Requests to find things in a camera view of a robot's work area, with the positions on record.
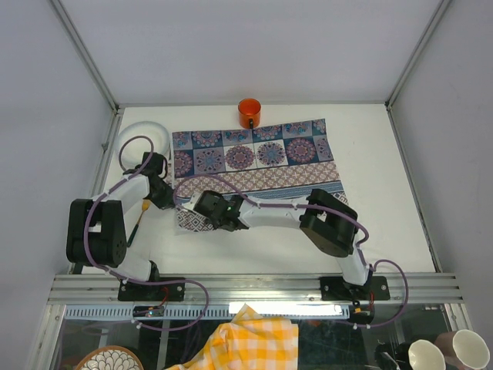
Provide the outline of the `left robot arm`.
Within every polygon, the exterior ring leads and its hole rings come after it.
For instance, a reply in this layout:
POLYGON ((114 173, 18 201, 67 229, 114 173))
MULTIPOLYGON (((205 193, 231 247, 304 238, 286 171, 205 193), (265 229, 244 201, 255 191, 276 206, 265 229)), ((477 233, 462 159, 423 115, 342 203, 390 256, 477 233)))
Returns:
POLYGON ((181 302, 181 278, 160 277, 156 263, 129 249, 136 231, 126 234, 124 215, 134 205, 153 204, 160 210, 174 207, 173 189, 164 181, 164 155, 145 152, 139 166, 126 170, 125 183, 105 195, 76 199, 70 205, 66 256, 74 264, 100 266, 118 274, 119 301, 181 302))

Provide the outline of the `patterned placemat cloth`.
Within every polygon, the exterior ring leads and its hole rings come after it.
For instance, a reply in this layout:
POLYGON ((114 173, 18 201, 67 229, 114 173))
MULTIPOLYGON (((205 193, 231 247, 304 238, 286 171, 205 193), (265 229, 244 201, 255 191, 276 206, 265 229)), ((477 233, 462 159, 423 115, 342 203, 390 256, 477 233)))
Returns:
POLYGON ((322 189, 347 202, 324 119, 255 129, 176 131, 172 138, 173 182, 181 204, 204 190, 228 197, 235 188, 266 199, 297 198, 322 189))

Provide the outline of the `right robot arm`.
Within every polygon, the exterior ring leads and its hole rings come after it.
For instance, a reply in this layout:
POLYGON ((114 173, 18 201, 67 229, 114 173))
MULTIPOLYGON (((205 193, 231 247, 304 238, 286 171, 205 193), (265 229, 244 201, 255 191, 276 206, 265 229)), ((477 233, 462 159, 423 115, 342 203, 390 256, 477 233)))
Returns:
POLYGON ((195 193, 183 208, 206 218, 213 229, 249 230, 255 227, 297 229, 322 253, 333 257, 341 276, 320 278, 323 301, 388 301, 387 279, 375 277, 360 245, 369 238, 355 210, 321 189, 292 199, 262 199, 235 194, 229 198, 212 190, 195 193))

